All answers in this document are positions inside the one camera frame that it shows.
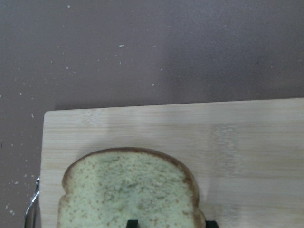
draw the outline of bread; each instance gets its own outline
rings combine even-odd
[[[164,153],[114,148],[70,165],[58,228],[204,228],[199,191],[189,169]]]

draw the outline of countertop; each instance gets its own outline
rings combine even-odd
[[[1,1],[0,227],[23,225],[46,111],[304,97],[303,8]]]

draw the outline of black object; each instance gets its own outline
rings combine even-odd
[[[219,228],[216,221],[206,221],[206,228]]]
[[[137,228],[138,220],[128,220],[126,228]]]

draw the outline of cutting board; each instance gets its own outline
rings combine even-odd
[[[41,161],[42,228],[55,228],[66,168],[112,147],[167,153],[189,167],[200,208],[221,228],[302,228],[304,99],[51,111]]]

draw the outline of gray surface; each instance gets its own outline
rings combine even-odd
[[[0,227],[23,224],[46,111],[303,97],[303,8],[1,0]]]

